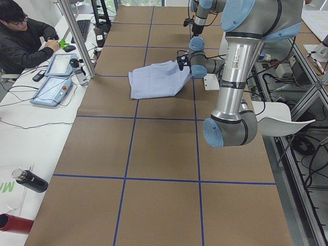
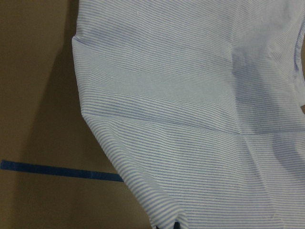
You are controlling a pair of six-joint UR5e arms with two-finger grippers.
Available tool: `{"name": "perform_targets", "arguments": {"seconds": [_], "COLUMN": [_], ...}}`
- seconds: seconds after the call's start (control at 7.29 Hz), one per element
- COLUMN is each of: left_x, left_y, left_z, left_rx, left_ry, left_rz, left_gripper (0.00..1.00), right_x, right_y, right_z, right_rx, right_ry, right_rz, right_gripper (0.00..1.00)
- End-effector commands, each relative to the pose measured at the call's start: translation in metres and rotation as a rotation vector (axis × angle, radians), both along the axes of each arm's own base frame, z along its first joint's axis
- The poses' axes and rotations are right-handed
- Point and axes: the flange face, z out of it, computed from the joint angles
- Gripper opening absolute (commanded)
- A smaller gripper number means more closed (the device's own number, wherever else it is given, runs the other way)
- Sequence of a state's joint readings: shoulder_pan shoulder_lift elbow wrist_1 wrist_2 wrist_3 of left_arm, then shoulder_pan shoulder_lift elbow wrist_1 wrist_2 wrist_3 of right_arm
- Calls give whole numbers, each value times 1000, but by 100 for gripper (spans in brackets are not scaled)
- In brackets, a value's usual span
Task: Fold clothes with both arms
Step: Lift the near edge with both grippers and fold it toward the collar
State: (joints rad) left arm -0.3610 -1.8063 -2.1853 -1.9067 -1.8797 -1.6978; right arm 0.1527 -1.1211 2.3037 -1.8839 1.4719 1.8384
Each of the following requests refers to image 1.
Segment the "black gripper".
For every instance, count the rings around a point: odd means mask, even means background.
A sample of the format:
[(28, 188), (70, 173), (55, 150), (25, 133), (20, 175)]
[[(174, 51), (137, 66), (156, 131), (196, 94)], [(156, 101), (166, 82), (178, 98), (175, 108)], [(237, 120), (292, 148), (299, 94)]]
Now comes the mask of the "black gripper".
[(204, 29), (204, 26), (203, 25), (198, 25), (196, 23), (194, 23), (192, 25), (192, 33), (193, 33), (193, 36), (199, 36), (202, 34), (203, 32), (203, 29)]
[(184, 70), (184, 67), (191, 69), (191, 63), (189, 60), (189, 52), (185, 50), (178, 50), (176, 52), (176, 61), (180, 71)]

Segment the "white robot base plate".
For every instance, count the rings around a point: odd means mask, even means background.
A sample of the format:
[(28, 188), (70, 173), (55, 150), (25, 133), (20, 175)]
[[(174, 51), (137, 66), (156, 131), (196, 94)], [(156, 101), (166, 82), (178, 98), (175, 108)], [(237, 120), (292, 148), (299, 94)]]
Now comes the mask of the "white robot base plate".
[(206, 91), (220, 90), (219, 81), (215, 74), (207, 74), (203, 78), (203, 83)]

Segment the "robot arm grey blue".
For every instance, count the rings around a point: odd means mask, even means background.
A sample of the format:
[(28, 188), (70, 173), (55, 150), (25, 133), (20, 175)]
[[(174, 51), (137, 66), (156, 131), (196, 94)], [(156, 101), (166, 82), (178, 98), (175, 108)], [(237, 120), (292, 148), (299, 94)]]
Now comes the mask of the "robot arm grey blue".
[(195, 16), (192, 18), (193, 36), (202, 34), (208, 15), (211, 13), (221, 13), (225, 4), (225, 0), (191, 1), (190, 10), (195, 13)]
[[(243, 99), (247, 77), (262, 44), (295, 37), (301, 28), (302, 1), (193, 1), (193, 37), (186, 55), (177, 58), (194, 78), (221, 73), (216, 108), (203, 123), (203, 135), (213, 147), (242, 146), (257, 134), (255, 113)], [(221, 14), (228, 47), (224, 60), (207, 58), (201, 37), (208, 15)]]

